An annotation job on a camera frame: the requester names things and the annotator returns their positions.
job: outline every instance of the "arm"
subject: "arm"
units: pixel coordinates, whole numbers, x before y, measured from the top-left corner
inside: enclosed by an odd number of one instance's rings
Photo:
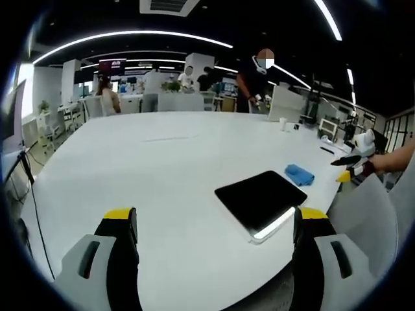
[[[114,107],[114,110],[116,113],[121,113],[121,107],[119,105],[119,98],[116,93],[111,91],[111,99],[112,99],[112,106]]]
[[[401,172],[406,169],[415,150],[415,139],[391,154],[374,155],[370,162],[377,172]]]
[[[242,93],[244,93],[244,96],[249,99],[251,96],[251,94],[249,93],[248,88],[246,87],[245,81],[242,78],[242,75],[240,73],[238,73],[236,75],[236,83],[239,86],[239,88],[241,89]]]

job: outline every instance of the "conference table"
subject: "conference table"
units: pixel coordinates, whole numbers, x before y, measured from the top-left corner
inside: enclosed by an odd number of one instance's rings
[[[135,207],[137,287],[144,310],[222,310],[255,292],[291,261],[294,217],[263,243],[250,243],[215,189],[268,170],[287,178],[285,167],[294,163],[315,175],[311,186],[302,187],[308,194],[303,206],[327,212],[344,170],[330,165],[344,153],[324,145],[315,131],[294,130],[290,124],[287,129],[281,131],[264,115],[208,111],[87,122],[50,158],[34,184],[54,274],[107,211]],[[278,189],[273,191],[277,200]],[[34,260],[51,280],[32,196],[22,218]]]

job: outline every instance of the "black cable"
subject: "black cable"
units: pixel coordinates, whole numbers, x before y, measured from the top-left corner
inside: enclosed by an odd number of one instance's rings
[[[27,163],[28,163],[29,170],[30,170],[30,173],[31,173],[31,172],[32,172],[32,169],[31,169],[31,166],[30,166],[29,157],[27,156],[27,154],[26,154],[26,153],[25,153],[25,157],[26,157],[26,159],[27,159]],[[38,205],[36,204],[36,199],[34,198],[33,185],[31,185],[30,189],[32,190],[32,197],[33,197],[33,204],[34,204],[34,212],[36,213],[36,221],[37,221],[37,223],[38,223],[38,228],[39,228],[39,234],[40,234],[41,244],[42,244],[42,246],[43,246],[43,250],[44,250],[44,252],[45,252],[45,257],[46,257],[47,265],[48,265],[48,267],[49,267],[49,270],[51,271],[52,278],[55,280],[54,273],[53,273],[53,270],[52,270],[52,267],[51,267],[51,263],[49,262],[49,258],[48,258],[48,256],[47,256],[47,252],[46,252],[46,245],[45,245],[45,240],[43,239],[43,233],[42,233],[42,230],[40,229],[39,214],[38,214]]]
[[[14,188],[14,192],[16,193],[16,198],[17,199],[15,199],[15,200],[17,202],[20,202],[20,204],[24,205],[24,202],[22,201],[22,199],[24,199],[26,197],[26,195],[29,193],[29,191],[30,191],[29,188],[27,189],[27,191],[26,191],[26,193],[24,195],[22,195],[21,197],[19,197],[19,192],[18,192],[18,189],[16,188],[16,185],[14,183],[14,180],[13,180],[12,176],[10,177],[10,180],[12,181],[12,185],[13,185],[13,188]]]
[[[30,152],[30,150],[27,150],[27,153],[28,154],[30,154],[30,156],[33,158],[33,160],[37,163],[37,164],[39,164],[39,165],[41,165],[41,166],[45,166],[43,163],[40,163],[38,160],[36,160],[36,158],[31,154],[31,152]]]

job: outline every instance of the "woman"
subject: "woman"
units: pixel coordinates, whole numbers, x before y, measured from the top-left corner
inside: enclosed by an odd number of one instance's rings
[[[107,115],[121,112],[118,95],[110,89],[110,79],[107,76],[99,78],[97,96],[102,96],[103,109]]]

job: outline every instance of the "cup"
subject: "cup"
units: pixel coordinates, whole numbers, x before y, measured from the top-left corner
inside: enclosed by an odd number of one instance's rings
[[[281,126],[281,131],[285,131],[286,125],[287,125],[287,119],[279,118],[279,126]]]

